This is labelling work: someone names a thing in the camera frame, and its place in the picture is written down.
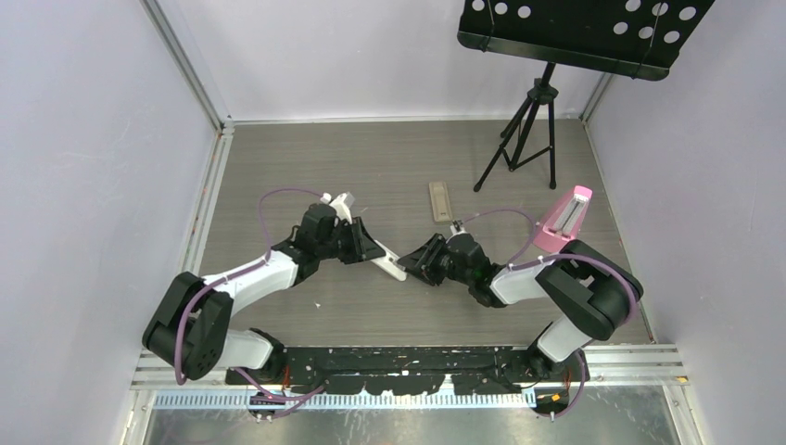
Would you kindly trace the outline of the white remote with buttons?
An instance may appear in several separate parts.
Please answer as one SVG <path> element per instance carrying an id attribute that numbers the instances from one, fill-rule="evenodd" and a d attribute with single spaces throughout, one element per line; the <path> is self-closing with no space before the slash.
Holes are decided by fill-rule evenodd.
<path id="1" fill-rule="evenodd" d="M 428 188 L 434 221 L 449 223 L 452 220 L 452 211 L 447 184 L 445 182 L 431 182 Z"/>

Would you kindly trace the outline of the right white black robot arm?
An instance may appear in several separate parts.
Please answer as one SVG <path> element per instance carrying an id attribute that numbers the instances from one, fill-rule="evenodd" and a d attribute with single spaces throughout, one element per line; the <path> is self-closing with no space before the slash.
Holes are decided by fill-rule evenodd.
<path id="1" fill-rule="evenodd" d="M 550 299 L 562 314 L 527 350 L 530 371 L 546 381 L 565 369 L 575 351 L 609 339 L 626 324 L 644 294 L 635 276 L 578 239 L 549 256 L 503 265 L 466 232 L 436 234 L 397 264 L 430 286 L 446 280 L 461 283 L 484 307 Z"/>

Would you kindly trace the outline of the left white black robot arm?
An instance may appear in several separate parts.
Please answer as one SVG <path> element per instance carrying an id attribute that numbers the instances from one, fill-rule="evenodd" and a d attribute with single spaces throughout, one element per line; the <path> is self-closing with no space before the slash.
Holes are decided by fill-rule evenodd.
<path id="1" fill-rule="evenodd" d="M 241 368 L 271 384 L 283 375 L 284 347 L 258 328 L 231 329 L 236 314 L 259 299 L 301 284 L 323 261 L 370 261 L 403 281 L 406 274 L 397 259 L 370 236 L 361 217 L 352 216 L 349 195 L 314 203 L 290 236 L 259 259 L 226 273 L 176 275 L 141 342 L 174 368 L 179 384 L 199 380 L 216 367 Z"/>

